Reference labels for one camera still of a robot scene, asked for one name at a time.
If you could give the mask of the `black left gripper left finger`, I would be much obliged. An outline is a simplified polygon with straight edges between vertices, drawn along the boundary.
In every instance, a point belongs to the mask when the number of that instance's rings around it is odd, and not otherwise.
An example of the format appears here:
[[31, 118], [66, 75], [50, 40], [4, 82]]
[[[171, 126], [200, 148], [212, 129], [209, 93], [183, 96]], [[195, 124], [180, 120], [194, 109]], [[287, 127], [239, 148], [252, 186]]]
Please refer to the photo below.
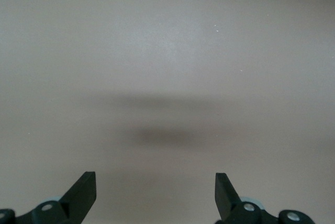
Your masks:
[[96, 173], [84, 172], [58, 200], [40, 203], [21, 216], [16, 216], [12, 209], [1, 209], [1, 223], [82, 223], [95, 203], [96, 195]]

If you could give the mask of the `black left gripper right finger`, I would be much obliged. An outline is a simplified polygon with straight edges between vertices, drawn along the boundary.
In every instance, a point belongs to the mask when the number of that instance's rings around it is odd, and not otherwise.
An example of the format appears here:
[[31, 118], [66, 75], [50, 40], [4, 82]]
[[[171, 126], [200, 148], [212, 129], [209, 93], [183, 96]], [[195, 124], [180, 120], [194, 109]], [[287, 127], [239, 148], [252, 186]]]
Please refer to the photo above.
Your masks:
[[215, 202], [221, 217], [216, 223], [314, 223], [308, 215], [297, 210], [285, 209], [277, 217], [272, 216], [257, 201], [240, 198], [225, 173], [216, 173]]

